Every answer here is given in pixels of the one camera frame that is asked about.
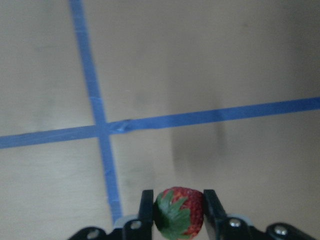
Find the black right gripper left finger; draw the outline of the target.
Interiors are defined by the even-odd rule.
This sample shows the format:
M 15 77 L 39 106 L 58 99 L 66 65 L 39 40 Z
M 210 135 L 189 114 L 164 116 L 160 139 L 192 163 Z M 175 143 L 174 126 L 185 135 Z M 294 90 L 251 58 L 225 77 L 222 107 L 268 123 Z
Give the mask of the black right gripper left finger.
M 153 205 L 154 191 L 143 190 L 138 211 L 138 220 L 141 222 L 141 227 L 138 229 L 139 240 L 151 240 L 153 229 Z

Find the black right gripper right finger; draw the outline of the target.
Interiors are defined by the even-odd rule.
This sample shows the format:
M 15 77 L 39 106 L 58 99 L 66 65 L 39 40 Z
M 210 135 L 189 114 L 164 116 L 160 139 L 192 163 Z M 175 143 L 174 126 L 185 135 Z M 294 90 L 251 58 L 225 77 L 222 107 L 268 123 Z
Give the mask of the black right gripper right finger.
M 203 191 L 203 209 L 208 238 L 210 240 L 223 240 L 222 228 L 224 221 L 227 219 L 227 213 L 213 189 Z

